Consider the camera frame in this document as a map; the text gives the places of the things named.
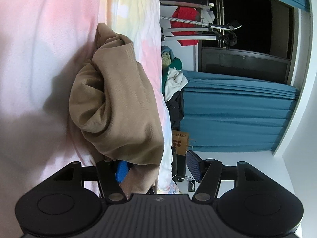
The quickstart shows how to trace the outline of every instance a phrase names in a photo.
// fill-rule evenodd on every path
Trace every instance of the pile of clothes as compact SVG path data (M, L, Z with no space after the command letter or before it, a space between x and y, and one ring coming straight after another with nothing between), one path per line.
M184 87L188 80L181 72L182 62L176 58L168 46L162 46L162 94L170 113L173 130L180 130L184 118Z

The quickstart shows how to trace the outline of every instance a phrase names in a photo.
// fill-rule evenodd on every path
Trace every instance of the fabric fold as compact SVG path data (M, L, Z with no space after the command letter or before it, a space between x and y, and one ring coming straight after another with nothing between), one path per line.
M121 183L124 192L146 193L164 150L152 85L126 36L99 23L95 42L92 61L72 86L70 116L100 153L134 164Z

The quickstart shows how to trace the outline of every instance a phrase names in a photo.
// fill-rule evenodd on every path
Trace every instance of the cardboard box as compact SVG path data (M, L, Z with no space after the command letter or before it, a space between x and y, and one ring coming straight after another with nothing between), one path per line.
M172 131L172 146L176 149L176 154L185 156L189 141L189 133Z

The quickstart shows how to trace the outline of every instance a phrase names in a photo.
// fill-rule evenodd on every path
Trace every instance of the pastel bedding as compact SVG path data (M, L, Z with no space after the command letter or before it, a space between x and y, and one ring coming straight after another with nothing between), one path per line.
M171 189L172 136L161 94L159 0L0 0L0 237L19 237L21 195L71 161L103 159L69 117L69 93L99 22L134 43L164 136L158 189ZM98 193L95 183L85 187Z

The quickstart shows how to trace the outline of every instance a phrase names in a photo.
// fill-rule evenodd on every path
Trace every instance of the black garment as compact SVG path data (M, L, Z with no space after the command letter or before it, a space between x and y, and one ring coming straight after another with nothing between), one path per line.
M184 118L183 94L184 89L177 91L172 98L166 102L173 130L180 130L180 121Z

